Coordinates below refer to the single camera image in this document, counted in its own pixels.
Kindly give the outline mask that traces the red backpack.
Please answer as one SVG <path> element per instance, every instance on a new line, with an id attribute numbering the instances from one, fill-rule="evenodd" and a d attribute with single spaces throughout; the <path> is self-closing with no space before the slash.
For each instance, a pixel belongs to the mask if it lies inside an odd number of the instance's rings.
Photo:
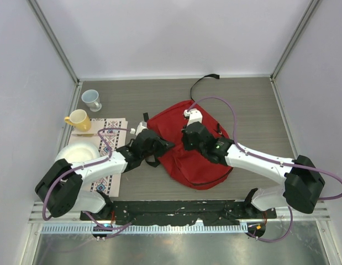
<path id="1" fill-rule="evenodd" d="M 171 178 L 184 186 L 206 190 L 224 182 L 233 168 L 211 163 L 199 152 L 184 149 L 181 129 L 187 123 L 183 112 L 192 103 L 194 103 L 193 98 L 179 102 L 151 119 L 148 113 L 144 113 L 148 128 L 175 144 L 175 147 L 162 157 L 156 158 L 154 162 L 146 161 L 146 163 L 152 167 L 162 165 Z"/>

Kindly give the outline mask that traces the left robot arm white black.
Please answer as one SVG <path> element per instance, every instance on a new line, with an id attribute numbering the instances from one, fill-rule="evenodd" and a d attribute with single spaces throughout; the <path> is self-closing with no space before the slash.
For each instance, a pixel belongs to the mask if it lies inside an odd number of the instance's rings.
<path id="1" fill-rule="evenodd" d="M 112 212 L 111 201 L 100 191 L 90 192 L 83 186 L 105 176 L 122 174 L 139 167 L 146 157 L 159 158 L 175 147 L 150 129 L 144 129 L 128 145 L 110 154 L 86 162 L 56 161 L 35 187 L 43 202 L 42 217 L 48 221 L 71 210 L 93 213 L 106 220 Z"/>

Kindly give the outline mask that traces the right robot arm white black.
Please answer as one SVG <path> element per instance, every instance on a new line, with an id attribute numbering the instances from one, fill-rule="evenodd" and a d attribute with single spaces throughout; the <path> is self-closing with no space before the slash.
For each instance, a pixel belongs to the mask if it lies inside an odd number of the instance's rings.
<path id="1" fill-rule="evenodd" d="M 310 158 L 299 155 L 291 159 L 258 152 L 229 138 L 213 136 L 200 122 L 182 129 L 182 142 L 185 150 L 196 150 L 211 163 L 242 168 L 277 183 L 275 187 L 250 191 L 243 205 L 250 218 L 282 206 L 311 214 L 325 185 Z"/>

